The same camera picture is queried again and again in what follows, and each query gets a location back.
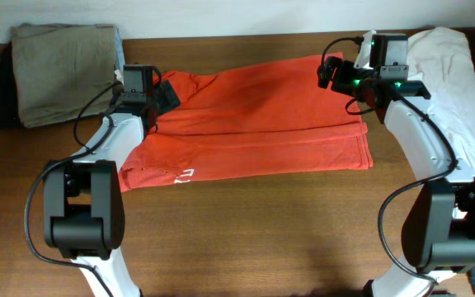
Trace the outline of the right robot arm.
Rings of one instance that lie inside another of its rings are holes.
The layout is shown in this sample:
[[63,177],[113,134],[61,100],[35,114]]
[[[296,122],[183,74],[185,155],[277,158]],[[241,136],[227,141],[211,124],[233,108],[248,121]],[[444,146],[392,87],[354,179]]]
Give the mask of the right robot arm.
[[432,296],[465,274],[475,293],[475,58],[468,37],[436,27],[356,36],[355,61],[323,53],[318,85],[374,112],[395,137],[419,189],[402,255],[365,296]]

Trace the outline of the orange t-shirt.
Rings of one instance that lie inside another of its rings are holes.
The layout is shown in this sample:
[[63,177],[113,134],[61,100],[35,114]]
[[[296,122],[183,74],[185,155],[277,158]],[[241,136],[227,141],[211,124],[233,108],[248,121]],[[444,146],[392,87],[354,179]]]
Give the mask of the orange t-shirt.
[[320,61],[165,73],[180,104],[131,151],[120,189],[371,168],[367,125],[348,96],[318,86]]

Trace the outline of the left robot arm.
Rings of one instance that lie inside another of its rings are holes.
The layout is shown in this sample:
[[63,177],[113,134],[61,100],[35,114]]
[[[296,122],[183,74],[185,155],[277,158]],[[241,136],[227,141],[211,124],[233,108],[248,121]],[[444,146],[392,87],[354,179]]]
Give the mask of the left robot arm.
[[157,67],[126,65],[120,88],[100,113],[98,131],[75,154],[48,163],[40,175],[44,239],[61,266],[79,269],[96,296],[140,296],[121,251],[125,210],[119,170],[158,117],[181,103]]

